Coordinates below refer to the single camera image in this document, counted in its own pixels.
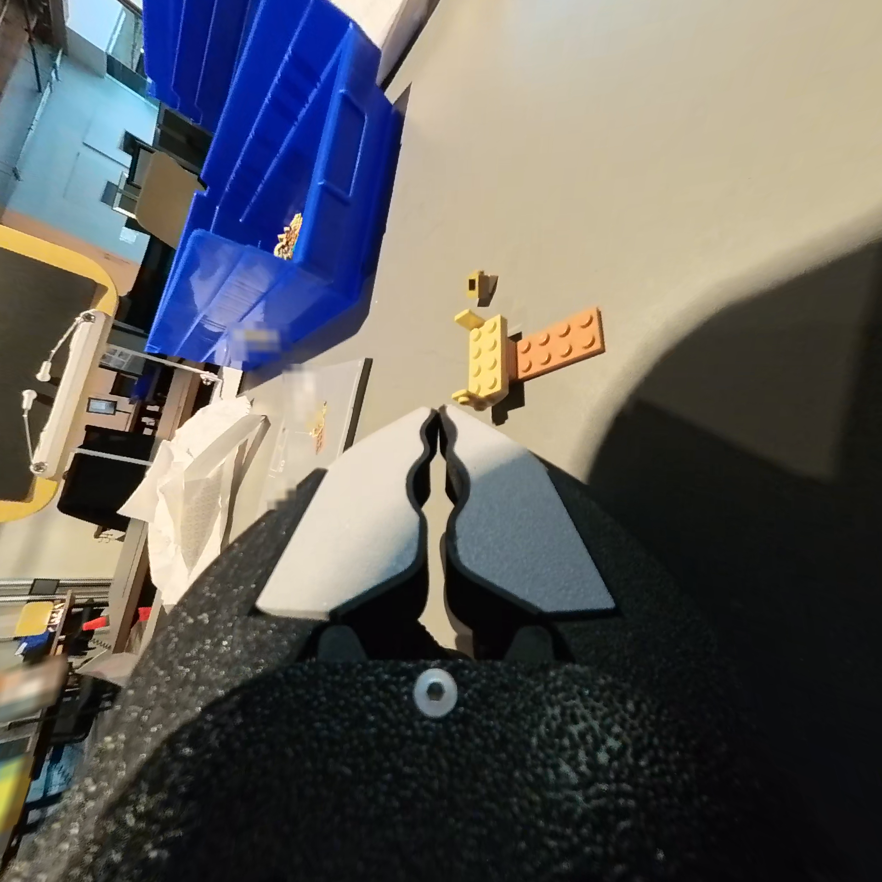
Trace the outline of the brown cardboard panel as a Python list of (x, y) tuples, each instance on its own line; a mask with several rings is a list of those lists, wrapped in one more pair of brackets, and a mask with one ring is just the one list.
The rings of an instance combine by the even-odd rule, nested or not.
[(138, 226), (177, 249), (193, 197), (204, 192), (204, 185), (193, 171), (161, 151), (141, 150), (133, 169)]

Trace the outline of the grey desk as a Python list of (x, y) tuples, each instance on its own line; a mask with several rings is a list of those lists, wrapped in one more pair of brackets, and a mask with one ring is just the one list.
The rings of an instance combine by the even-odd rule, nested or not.
[(744, 681), (880, 699), (880, 2), (439, 2), (368, 307), (358, 437), (449, 401), (466, 276), (604, 355), (504, 433), (674, 577)]

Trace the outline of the grey instruction booklet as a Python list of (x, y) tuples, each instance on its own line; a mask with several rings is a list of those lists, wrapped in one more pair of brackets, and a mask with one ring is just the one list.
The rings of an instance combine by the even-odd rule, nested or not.
[(295, 366), (245, 393), (252, 412), (266, 418), (242, 484), (259, 511), (353, 445), (371, 365), (361, 358)]

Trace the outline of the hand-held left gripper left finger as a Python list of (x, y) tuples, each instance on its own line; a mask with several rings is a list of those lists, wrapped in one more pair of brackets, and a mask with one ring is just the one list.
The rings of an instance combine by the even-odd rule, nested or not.
[(420, 570), (437, 418), (418, 407), (325, 470), (259, 595), (260, 612), (344, 614)]

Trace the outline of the empty white paper bag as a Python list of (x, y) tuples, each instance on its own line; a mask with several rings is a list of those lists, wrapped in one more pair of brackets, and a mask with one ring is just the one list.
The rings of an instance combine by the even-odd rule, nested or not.
[(265, 422), (243, 395), (203, 407), (160, 443), (118, 510), (148, 525), (151, 580), (167, 610), (221, 554), (237, 458)]

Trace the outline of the black chair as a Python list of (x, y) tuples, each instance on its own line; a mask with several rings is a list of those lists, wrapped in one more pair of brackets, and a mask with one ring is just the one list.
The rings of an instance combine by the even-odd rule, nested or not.
[(130, 518), (119, 510), (144, 479), (152, 449), (151, 438), (145, 446), (111, 450), (82, 443), (65, 473), (57, 510), (104, 530), (125, 533)]

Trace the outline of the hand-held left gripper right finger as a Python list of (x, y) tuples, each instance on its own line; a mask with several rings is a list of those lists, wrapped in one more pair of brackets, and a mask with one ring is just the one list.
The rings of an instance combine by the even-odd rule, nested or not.
[(456, 407), (442, 408), (441, 433), (450, 564), (525, 611), (612, 612), (615, 601), (541, 460)]

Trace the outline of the blue plastic bin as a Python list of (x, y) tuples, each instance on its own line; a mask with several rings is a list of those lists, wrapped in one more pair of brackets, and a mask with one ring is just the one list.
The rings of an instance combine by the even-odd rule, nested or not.
[[(255, 369), (361, 297), (401, 117), (356, 22), (320, 76), (304, 59), (289, 55), (255, 115), (221, 119), (147, 353)], [(297, 213), (293, 259), (276, 258)]]
[(325, 1), (151, 1), (143, 19), (151, 95), (212, 134), (258, 112), (289, 55), (320, 76), (354, 24)]

